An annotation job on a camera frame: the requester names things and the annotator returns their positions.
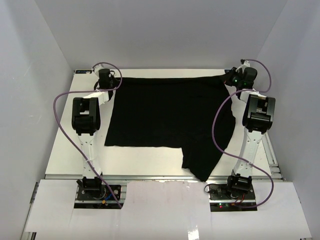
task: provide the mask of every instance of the wall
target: wall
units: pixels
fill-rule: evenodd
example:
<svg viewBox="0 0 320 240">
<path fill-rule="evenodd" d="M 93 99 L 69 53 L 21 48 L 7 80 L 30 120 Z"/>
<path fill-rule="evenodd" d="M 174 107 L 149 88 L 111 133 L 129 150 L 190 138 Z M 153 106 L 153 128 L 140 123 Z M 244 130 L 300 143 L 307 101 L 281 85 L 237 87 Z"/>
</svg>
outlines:
<svg viewBox="0 0 320 240">
<path fill-rule="evenodd" d="M 273 77 L 268 95 L 276 98 L 269 131 L 275 155 L 284 177 L 294 183 L 316 240 L 320 239 L 319 43 L 320 2 L 290 0 L 258 55 Z"/>
<path fill-rule="evenodd" d="M 52 103 L 72 70 L 34 0 L 0 3 L 0 239 L 17 240 L 56 136 Z"/>
<path fill-rule="evenodd" d="M 256 58 L 287 0 L 35 0 L 70 66 L 225 68 Z"/>
</svg>

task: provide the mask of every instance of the purple cable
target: purple cable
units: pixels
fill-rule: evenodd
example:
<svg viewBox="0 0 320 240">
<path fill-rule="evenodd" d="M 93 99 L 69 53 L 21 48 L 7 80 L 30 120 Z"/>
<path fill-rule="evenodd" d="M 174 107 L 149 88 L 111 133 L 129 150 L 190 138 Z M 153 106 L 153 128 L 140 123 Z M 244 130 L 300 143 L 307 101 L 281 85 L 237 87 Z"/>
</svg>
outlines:
<svg viewBox="0 0 320 240">
<path fill-rule="evenodd" d="M 265 70 L 266 70 L 266 72 L 268 73 L 268 76 L 269 76 L 269 87 L 268 87 L 268 89 L 267 89 L 266 91 L 261 91 L 261 93 L 266 93 L 266 92 L 268 92 L 268 91 L 270 90 L 271 84 L 272 84 L 271 74 L 270 74 L 268 68 L 267 68 L 262 62 L 260 62 L 260 61 L 258 61 L 258 60 L 255 60 L 255 59 L 246 59 L 246 61 L 257 62 L 257 63 L 261 64 L 261 65 L 265 68 Z M 251 208 L 256 208 L 256 207 L 261 206 L 262 204 L 264 204 L 266 201 L 268 201 L 268 200 L 270 199 L 272 193 L 274 192 L 274 188 L 275 188 L 274 180 L 272 179 L 272 177 L 270 176 L 269 173 L 267 173 L 265 170 L 261 169 L 260 167 L 254 165 L 253 163 L 250 163 L 247 159 L 245 159 L 245 158 L 243 158 L 243 157 L 240 157 L 240 156 L 233 155 L 233 154 L 228 153 L 228 152 L 225 152 L 223 149 L 221 149 L 221 147 L 218 146 L 217 141 L 216 141 L 216 138 L 215 138 L 215 125 L 216 125 L 216 121 L 217 121 L 217 118 L 218 118 L 218 115 L 219 115 L 221 109 L 222 109 L 223 106 L 226 104 L 226 102 L 227 102 L 229 99 L 231 99 L 232 96 L 234 96 L 234 95 L 236 95 L 236 94 L 238 94 L 238 93 L 241 93 L 241 92 L 245 92 L 245 91 L 254 92 L 254 90 L 252 90 L 252 89 L 242 89 L 242 90 L 238 90 L 238 91 L 235 91 L 234 93 L 230 94 L 230 96 L 228 96 L 228 97 L 222 102 L 222 104 L 220 105 L 220 107 L 218 108 L 218 110 L 216 111 L 216 114 L 215 114 L 215 116 L 214 116 L 214 120 L 213 120 L 213 124 L 212 124 L 212 140 L 213 140 L 214 145 L 216 146 L 216 148 L 217 148 L 220 152 L 222 152 L 223 154 L 226 154 L 226 155 L 228 155 L 228 156 L 230 156 L 230 157 L 233 157 L 233 158 L 236 158 L 236 159 L 240 159 L 240 160 L 248 163 L 249 165 L 251 165 L 251 166 L 254 167 L 255 169 L 258 169 L 259 171 L 263 172 L 263 173 L 264 173 L 265 175 L 267 175 L 268 178 L 270 179 L 270 181 L 271 181 L 271 190 L 270 190 L 270 193 L 269 193 L 269 195 L 266 197 L 265 200 L 263 200 L 262 202 L 260 202 L 260 203 L 258 203 L 258 204 L 256 204 L 256 205 L 252 205 L 252 206 L 239 206 L 240 208 L 243 208 L 243 209 L 251 209 Z"/>
<path fill-rule="evenodd" d="M 108 91 L 114 91 L 117 90 L 121 84 L 122 84 L 122 73 L 120 71 L 120 69 L 118 67 L 116 67 L 115 65 L 108 63 L 108 62 L 99 62 L 97 64 L 95 64 L 92 68 L 94 68 L 95 66 L 99 65 L 99 64 L 108 64 L 112 67 L 114 67 L 115 69 L 118 70 L 119 74 L 120 74 L 120 83 L 117 87 L 113 88 L 113 89 L 100 89 L 99 92 L 108 92 Z M 122 208 L 120 202 L 118 201 L 118 199 L 116 198 L 114 191 L 111 189 L 111 187 L 109 186 L 109 184 L 99 175 L 99 173 L 97 173 L 97 171 L 95 170 L 94 166 L 92 166 L 91 162 L 89 161 L 88 157 L 85 155 L 85 153 L 76 145 L 76 143 L 68 136 L 68 134 L 66 133 L 66 131 L 64 130 L 64 128 L 62 127 L 61 123 L 60 123 L 60 119 L 58 117 L 57 114 L 57 108 L 56 108 L 56 103 L 57 100 L 64 95 L 68 95 L 68 94 L 85 94 L 85 93 L 96 93 L 96 90 L 89 90 L 89 91 L 66 91 L 63 92 L 61 94 L 59 94 L 58 96 L 55 97 L 54 101 L 53 101 L 53 113 L 54 113 L 54 118 L 56 123 L 58 124 L 58 127 L 60 128 L 61 132 L 63 133 L 63 135 L 69 140 L 69 142 L 79 151 L 79 153 L 84 157 L 84 159 L 87 161 L 88 165 L 90 166 L 90 168 L 92 169 L 92 171 L 94 172 L 94 174 L 106 185 L 106 187 L 109 189 L 110 193 L 112 194 L 114 200 L 116 201 L 116 203 L 118 204 L 118 206 L 120 207 L 120 209 Z"/>
<path fill-rule="evenodd" d="M 261 64 L 262 67 L 264 67 L 264 69 L 266 70 L 266 72 L 268 73 L 269 76 L 269 87 L 266 91 L 260 91 L 260 93 L 266 93 L 269 92 L 269 90 L 271 89 L 271 85 L 272 85 L 272 80 L 271 80 L 271 74 L 269 69 L 266 67 L 266 65 L 264 65 L 262 62 L 260 62 L 259 60 L 255 60 L 255 59 L 245 59 L 245 61 L 252 61 L 252 62 L 256 62 L 258 64 Z"/>
</svg>

